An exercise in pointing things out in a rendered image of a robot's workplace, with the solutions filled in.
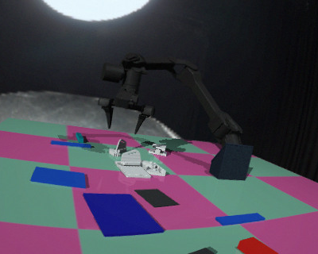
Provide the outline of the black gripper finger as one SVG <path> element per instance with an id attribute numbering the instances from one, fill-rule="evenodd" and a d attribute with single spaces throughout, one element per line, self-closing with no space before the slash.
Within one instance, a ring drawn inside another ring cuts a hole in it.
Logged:
<path id="1" fill-rule="evenodd" d="M 135 129 L 134 134 L 137 133 L 137 131 L 139 130 L 140 126 L 142 125 L 142 122 L 143 122 L 147 117 L 150 117 L 150 115 L 149 115 L 149 116 L 146 116 L 146 115 L 139 114 L 138 123 L 137 123 L 137 125 L 136 125 L 136 129 Z"/>
<path id="2" fill-rule="evenodd" d="M 101 109 L 104 109 L 104 111 L 106 112 L 107 126 L 108 126 L 108 129 L 110 129 L 111 128 L 111 121 L 112 121 L 112 115 L 113 115 L 114 107 L 111 107 L 110 109 L 101 107 Z"/>

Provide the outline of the red flat block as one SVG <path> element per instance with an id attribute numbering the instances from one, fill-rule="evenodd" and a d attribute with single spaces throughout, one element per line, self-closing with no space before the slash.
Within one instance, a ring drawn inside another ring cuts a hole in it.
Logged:
<path id="1" fill-rule="evenodd" d="M 278 254 L 254 237 L 240 240 L 237 248 L 245 254 Z"/>

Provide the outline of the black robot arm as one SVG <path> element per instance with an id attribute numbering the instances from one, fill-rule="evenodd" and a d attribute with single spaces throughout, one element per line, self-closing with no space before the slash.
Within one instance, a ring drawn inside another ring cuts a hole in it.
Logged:
<path id="1" fill-rule="evenodd" d="M 185 67 L 178 75 L 173 69 L 174 65 L 185 65 Z M 239 137 L 239 135 L 242 135 L 242 128 L 229 114 L 221 111 L 207 88 L 202 84 L 201 73 L 197 66 L 188 60 L 177 59 L 172 56 L 142 57 L 138 53 L 127 53 L 120 65 L 104 62 L 100 78 L 113 83 L 122 81 L 124 84 L 139 87 L 141 76 L 148 74 L 146 70 L 167 70 L 184 86 L 192 89 L 210 117 L 210 121 L 207 124 L 208 127 L 222 147 L 226 143 L 242 145 Z M 129 109 L 130 105 L 136 106 L 137 104 L 138 94 L 134 94 L 133 89 L 129 92 L 125 91 L 125 87 L 120 87 L 119 92 L 115 96 L 114 105 Z"/>

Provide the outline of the small black bar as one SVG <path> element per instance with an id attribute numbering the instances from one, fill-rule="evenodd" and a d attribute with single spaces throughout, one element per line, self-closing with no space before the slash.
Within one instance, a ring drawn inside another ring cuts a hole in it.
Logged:
<path id="1" fill-rule="evenodd" d="M 207 248 L 202 248 L 198 251 L 195 251 L 195 252 L 190 252 L 188 254 L 215 254 L 214 252 L 210 251 L 209 249 Z"/>

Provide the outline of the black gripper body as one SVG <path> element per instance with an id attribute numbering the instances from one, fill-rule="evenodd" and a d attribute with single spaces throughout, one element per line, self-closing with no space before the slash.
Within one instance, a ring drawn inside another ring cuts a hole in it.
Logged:
<path id="1" fill-rule="evenodd" d="M 138 94 L 138 87 L 136 87 L 136 86 L 122 84 L 122 87 L 125 87 L 125 91 L 129 91 L 129 92 L 131 91 L 131 89 L 133 89 L 134 94 Z M 115 101 L 113 98 L 100 97 L 98 106 L 110 109 L 112 106 L 115 106 L 114 103 L 115 103 Z M 154 106 L 148 106 L 148 105 L 132 106 L 131 105 L 129 109 L 141 111 L 142 115 L 146 115 L 146 116 L 149 116 L 149 115 L 153 116 L 155 114 L 155 107 Z"/>

